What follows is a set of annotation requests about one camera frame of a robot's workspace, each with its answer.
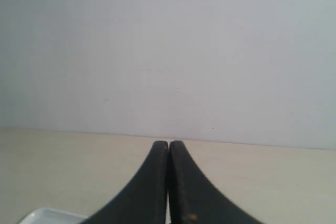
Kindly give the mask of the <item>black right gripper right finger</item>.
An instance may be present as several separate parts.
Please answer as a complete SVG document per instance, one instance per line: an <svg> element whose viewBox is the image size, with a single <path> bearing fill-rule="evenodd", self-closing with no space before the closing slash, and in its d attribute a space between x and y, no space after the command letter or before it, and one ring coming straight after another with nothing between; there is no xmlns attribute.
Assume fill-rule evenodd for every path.
<svg viewBox="0 0 336 224"><path fill-rule="evenodd" d="M172 141L167 174L171 223L259 223L204 175L182 141Z"/></svg>

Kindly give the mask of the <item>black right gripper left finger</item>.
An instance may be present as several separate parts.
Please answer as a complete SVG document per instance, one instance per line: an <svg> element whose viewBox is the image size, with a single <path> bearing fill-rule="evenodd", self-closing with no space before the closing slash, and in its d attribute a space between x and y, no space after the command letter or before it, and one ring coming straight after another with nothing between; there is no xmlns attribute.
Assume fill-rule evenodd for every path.
<svg viewBox="0 0 336 224"><path fill-rule="evenodd" d="M83 223L165 223L168 160L167 142L155 141L127 185Z"/></svg>

